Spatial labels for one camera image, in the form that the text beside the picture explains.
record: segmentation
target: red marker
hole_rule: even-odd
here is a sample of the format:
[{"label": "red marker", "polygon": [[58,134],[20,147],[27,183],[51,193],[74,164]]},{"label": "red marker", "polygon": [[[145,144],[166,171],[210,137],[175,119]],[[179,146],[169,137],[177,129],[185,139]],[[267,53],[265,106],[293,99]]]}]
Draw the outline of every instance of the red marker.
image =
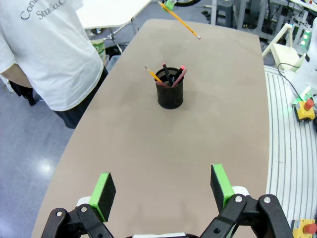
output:
[{"label": "red marker", "polygon": [[178,70],[178,72],[172,77],[173,83],[175,83],[175,80],[180,76],[180,74],[185,70],[185,66],[181,66],[181,68]]},{"label": "red marker", "polygon": [[175,83],[173,84],[172,88],[175,88],[179,83],[180,81],[184,78],[184,75],[186,74],[187,72],[187,69],[185,69],[181,75],[178,77],[178,79],[175,81]]}]

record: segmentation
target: cable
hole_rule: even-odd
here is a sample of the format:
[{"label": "cable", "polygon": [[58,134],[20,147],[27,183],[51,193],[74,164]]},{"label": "cable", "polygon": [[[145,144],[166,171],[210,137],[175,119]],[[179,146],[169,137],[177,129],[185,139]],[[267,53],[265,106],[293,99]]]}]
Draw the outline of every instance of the cable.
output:
[{"label": "cable", "polygon": [[272,22],[274,15],[277,13],[277,11],[281,8],[281,5],[275,10],[275,12],[272,14],[271,19],[269,20],[270,22]]},{"label": "cable", "polygon": [[297,96],[300,98],[300,100],[301,100],[301,101],[304,101],[304,100],[301,98],[301,96],[299,95],[299,93],[297,92],[297,90],[295,89],[294,85],[291,83],[291,81],[289,81],[289,80],[281,73],[281,71],[279,71],[279,67],[280,67],[280,65],[282,65],[282,64],[286,64],[286,65],[292,66],[292,67],[294,67],[294,68],[299,68],[299,67],[294,66],[294,65],[291,65],[291,64],[289,64],[289,63],[279,63],[278,66],[277,66],[277,71],[278,71],[279,75],[281,75],[281,76],[292,86],[292,88],[294,89],[295,93],[296,93]]}]

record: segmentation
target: floor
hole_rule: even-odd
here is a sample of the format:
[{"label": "floor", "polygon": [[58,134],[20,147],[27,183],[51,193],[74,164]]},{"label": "floor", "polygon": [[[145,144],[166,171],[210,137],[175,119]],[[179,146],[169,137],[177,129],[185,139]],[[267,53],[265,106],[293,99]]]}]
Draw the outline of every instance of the floor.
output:
[{"label": "floor", "polygon": [[[210,1],[175,8],[175,12],[186,21],[207,23],[201,14],[204,4]],[[141,27],[150,18],[173,19],[155,2],[136,17],[136,22]],[[133,35],[128,26],[118,33],[117,41],[130,42]],[[110,45],[112,42],[106,41],[106,47]],[[274,63],[270,56],[264,61]],[[0,238],[28,238],[73,130],[66,128],[44,102],[30,107],[5,87],[0,88],[0,102]]]}]

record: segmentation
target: table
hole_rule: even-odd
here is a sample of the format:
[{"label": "table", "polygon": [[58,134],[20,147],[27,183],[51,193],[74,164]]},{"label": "table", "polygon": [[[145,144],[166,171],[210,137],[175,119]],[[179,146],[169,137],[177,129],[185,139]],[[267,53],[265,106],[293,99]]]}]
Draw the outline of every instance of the table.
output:
[{"label": "table", "polygon": [[128,24],[151,0],[83,0],[77,15],[85,29]]},{"label": "table", "polygon": [[[188,232],[200,235],[216,216],[211,164],[232,185],[265,194],[269,158],[267,92],[256,35],[178,21],[147,21],[83,115],[55,171],[33,231],[50,211],[72,210],[111,171],[116,196],[107,227],[114,237]],[[157,103],[153,71],[188,67],[184,103]],[[254,237],[239,228],[236,237]]]}]

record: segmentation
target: black cup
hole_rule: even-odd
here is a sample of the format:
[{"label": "black cup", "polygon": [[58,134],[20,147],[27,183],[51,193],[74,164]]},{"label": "black cup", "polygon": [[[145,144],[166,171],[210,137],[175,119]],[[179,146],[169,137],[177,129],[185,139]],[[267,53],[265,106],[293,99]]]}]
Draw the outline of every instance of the black cup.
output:
[{"label": "black cup", "polygon": [[[168,67],[170,78],[172,78],[178,71],[177,68]],[[167,77],[164,69],[156,73],[156,76],[164,83],[167,82]],[[157,85],[158,90],[158,104],[165,109],[175,109],[182,105],[183,99],[183,82],[182,80],[176,87],[164,87]]]}]

